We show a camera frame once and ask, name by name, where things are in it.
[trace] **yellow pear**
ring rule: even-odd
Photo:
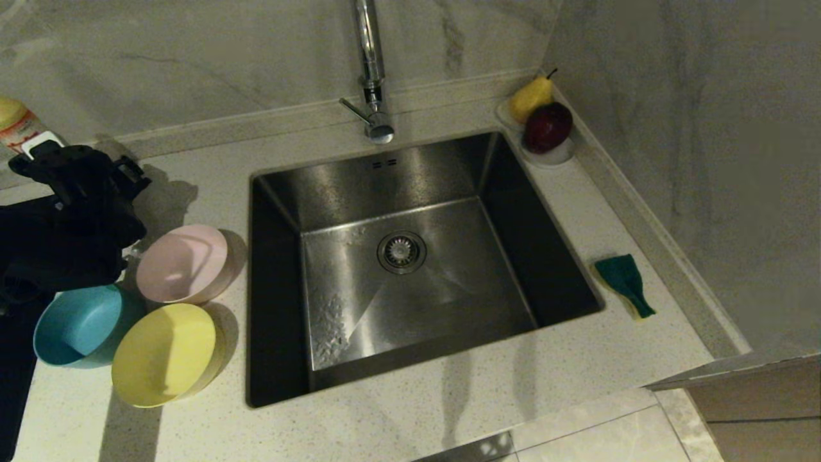
[[[537,76],[511,96],[507,107],[513,120],[524,124],[536,108],[553,102],[553,81],[550,76],[554,72],[556,69],[547,76]]]

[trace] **red apple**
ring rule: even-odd
[[[538,107],[527,118],[522,145],[535,154],[544,154],[561,145],[573,128],[573,114],[561,103]]]

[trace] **pink bowl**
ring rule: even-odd
[[[212,226],[189,224],[145,251],[137,267],[137,287],[155,302],[202,303],[225,290],[232,276],[225,236]]]

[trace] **green sponge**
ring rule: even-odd
[[[630,254],[614,256],[596,261],[594,266],[599,274],[613,290],[624,295],[633,303],[641,318],[650,317],[656,311],[644,300],[644,287],[641,283],[641,273],[635,266],[635,260]]]

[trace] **sink drain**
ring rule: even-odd
[[[377,249],[382,268],[397,275],[416,271],[427,254],[428,248],[422,238],[410,231],[390,233],[382,239]]]

